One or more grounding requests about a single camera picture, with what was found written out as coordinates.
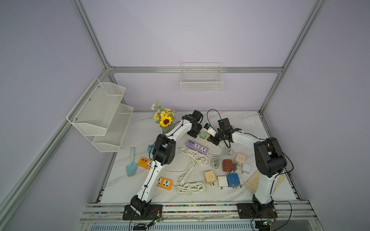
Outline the purple power strip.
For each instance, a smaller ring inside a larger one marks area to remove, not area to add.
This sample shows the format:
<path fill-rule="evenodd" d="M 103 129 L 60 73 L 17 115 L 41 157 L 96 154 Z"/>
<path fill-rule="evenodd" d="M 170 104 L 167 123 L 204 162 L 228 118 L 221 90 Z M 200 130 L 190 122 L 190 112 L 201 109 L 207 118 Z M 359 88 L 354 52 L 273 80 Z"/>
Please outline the purple power strip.
<path fill-rule="evenodd" d="M 188 149 L 191 149 L 193 151 L 196 151 L 200 154 L 203 154 L 203 155 L 207 155 L 208 152 L 209 152 L 209 149 L 203 145 L 200 145 L 198 143 L 196 143 L 195 141 L 192 141 L 192 140 L 188 140 L 186 143 L 185 143 L 186 147 Z"/>

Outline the brown cube adapter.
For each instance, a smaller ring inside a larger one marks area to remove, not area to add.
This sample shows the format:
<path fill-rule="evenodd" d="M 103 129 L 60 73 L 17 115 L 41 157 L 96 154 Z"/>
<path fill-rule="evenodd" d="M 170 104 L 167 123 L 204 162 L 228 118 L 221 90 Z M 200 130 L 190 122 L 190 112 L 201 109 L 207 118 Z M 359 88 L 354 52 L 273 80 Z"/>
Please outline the brown cube adapter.
<path fill-rule="evenodd" d="M 231 159 L 224 159 L 222 161 L 222 170 L 226 173 L 231 173 L 234 170 L 234 163 Z"/>

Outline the pink butterfly cube adapter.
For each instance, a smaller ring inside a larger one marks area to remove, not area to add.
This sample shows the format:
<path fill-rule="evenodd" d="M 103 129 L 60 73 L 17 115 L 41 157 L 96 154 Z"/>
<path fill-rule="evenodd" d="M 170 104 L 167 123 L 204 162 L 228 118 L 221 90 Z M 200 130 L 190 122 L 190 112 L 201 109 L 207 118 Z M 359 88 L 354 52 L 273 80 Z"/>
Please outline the pink butterfly cube adapter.
<path fill-rule="evenodd" d="M 246 160 L 246 155 L 241 154 L 241 153 L 237 153 L 236 156 L 235 156 L 234 164 L 237 167 L 241 167 L 241 166 L 244 165 L 245 160 Z"/>

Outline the beige cube plug adapter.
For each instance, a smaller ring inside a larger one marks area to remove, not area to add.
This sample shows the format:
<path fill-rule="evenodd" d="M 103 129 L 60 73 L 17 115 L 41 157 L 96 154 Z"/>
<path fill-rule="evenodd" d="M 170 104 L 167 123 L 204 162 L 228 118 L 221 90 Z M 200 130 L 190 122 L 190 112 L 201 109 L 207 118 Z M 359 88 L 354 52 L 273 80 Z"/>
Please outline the beige cube plug adapter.
<path fill-rule="evenodd" d="M 206 171 L 204 173 L 204 179 L 205 179 L 206 184 L 210 186 L 213 186 L 217 180 L 216 175 L 213 170 Z"/>

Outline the small white cube adapter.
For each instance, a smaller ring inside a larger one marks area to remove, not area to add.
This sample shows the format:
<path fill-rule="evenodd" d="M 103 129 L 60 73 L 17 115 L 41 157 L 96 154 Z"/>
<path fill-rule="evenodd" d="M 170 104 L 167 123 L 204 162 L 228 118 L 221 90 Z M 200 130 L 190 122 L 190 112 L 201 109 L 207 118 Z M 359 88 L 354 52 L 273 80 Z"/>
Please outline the small white cube adapter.
<path fill-rule="evenodd" d="M 246 173 L 246 174 L 249 174 L 251 172 L 251 168 L 252 166 L 248 163 L 244 163 L 243 166 L 242 166 L 242 173 Z"/>

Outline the white charger plug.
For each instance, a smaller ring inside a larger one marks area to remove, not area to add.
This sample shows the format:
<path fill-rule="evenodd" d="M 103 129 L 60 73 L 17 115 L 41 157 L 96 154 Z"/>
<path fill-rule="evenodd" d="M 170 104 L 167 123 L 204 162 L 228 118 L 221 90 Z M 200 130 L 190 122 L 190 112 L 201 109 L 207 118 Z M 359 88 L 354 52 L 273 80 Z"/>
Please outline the white charger plug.
<path fill-rule="evenodd" d="M 228 187 L 227 176 L 218 176 L 217 180 L 218 180 L 218 187 L 221 190 Z"/>

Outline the blue cube plug adapter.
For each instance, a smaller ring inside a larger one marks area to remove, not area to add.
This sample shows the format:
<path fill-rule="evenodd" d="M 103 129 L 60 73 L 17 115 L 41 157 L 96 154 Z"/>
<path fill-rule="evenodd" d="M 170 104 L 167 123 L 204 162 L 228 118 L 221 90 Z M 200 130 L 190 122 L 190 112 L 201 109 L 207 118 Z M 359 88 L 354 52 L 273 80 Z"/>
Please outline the blue cube plug adapter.
<path fill-rule="evenodd" d="M 228 174 L 226 176 L 226 179 L 227 179 L 228 187 L 232 187 L 234 189 L 238 187 L 242 188 L 242 183 L 237 173 Z"/>

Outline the teal power strip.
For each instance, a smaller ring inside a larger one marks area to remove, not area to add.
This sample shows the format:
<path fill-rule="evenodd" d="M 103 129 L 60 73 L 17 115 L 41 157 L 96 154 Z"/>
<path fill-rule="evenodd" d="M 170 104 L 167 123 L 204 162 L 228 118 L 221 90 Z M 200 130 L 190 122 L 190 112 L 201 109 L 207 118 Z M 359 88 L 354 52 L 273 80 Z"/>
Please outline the teal power strip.
<path fill-rule="evenodd" d="M 147 147 L 147 152 L 149 153 L 149 154 L 152 154 L 153 153 L 153 149 L 154 149 L 154 145 L 148 145 L 148 147 Z"/>

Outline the orange power strip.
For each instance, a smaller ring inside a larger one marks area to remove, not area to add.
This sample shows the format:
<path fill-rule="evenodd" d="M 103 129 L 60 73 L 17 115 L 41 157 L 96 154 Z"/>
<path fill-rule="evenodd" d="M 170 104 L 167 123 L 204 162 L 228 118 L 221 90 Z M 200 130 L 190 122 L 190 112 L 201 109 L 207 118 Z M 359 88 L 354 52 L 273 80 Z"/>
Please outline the orange power strip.
<path fill-rule="evenodd" d="M 152 161 L 149 160 L 149 159 L 146 159 L 146 158 L 141 158 L 139 161 L 138 161 L 138 165 L 142 168 L 145 168 L 145 169 L 148 169 L 150 170 L 151 167 L 152 167 Z"/>
<path fill-rule="evenodd" d="M 157 187 L 162 189 L 171 190 L 173 185 L 173 181 L 167 178 L 159 177 L 158 182 L 156 184 Z"/>

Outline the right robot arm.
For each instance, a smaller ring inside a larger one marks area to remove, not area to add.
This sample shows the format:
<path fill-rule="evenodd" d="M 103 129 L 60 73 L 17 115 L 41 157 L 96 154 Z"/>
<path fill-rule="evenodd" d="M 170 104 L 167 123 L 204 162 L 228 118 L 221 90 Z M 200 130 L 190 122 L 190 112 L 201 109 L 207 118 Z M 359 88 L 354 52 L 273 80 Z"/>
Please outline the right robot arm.
<path fill-rule="evenodd" d="M 240 128 L 233 128 L 228 118 L 219 120 L 218 125 L 219 128 L 214 129 L 209 123 L 205 124 L 204 129 L 210 134 L 207 140 L 215 145 L 221 141 L 228 145 L 232 142 L 238 143 L 254 150 L 255 163 L 260 177 L 257 191 L 253 195 L 253 203 L 258 206 L 271 205 L 275 178 L 287 166 L 285 154 L 278 140 L 275 137 L 259 138 Z"/>

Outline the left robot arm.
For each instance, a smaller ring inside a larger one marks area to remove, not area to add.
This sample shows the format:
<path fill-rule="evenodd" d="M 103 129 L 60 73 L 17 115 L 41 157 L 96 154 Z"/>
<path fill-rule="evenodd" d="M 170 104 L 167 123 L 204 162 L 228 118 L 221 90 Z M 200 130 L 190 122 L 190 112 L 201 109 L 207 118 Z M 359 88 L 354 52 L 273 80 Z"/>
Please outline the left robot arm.
<path fill-rule="evenodd" d="M 188 134 L 195 138 L 202 128 L 203 114 L 195 110 L 190 115 L 182 116 L 181 121 L 173 130 L 165 135 L 159 134 L 152 149 L 152 164 L 150 172 L 144 181 L 143 186 L 130 202 L 131 209 L 138 215 L 144 217 L 149 212 L 149 205 L 152 200 L 152 189 L 157 185 L 158 179 L 163 172 L 165 165 L 170 164 L 176 151 L 176 141 Z"/>

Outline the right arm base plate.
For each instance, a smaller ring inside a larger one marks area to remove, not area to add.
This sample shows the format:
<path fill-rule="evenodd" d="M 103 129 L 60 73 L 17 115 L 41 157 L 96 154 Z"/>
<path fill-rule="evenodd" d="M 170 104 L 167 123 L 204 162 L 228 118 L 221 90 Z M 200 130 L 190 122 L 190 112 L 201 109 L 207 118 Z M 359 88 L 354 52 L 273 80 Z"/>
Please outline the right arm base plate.
<path fill-rule="evenodd" d="M 254 203 L 239 203 L 237 211 L 240 219 L 252 218 L 277 218 L 275 207 L 272 203 L 269 204 L 254 204 Z"/>

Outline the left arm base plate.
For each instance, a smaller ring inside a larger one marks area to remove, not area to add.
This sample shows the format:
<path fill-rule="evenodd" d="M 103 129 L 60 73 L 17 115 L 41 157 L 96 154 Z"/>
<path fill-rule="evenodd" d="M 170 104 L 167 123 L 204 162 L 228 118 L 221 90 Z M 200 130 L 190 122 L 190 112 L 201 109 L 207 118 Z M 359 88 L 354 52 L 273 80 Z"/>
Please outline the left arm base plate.
<path fill-rule="evenodd" d="M 162 214 L 163 205 L 150 204 L 146 206 L 142 212 L 138 213 L 131 205 L 126 205 L 124 207 L 124 212 L 122 215 L 122 220 L 154 220 Z"/>

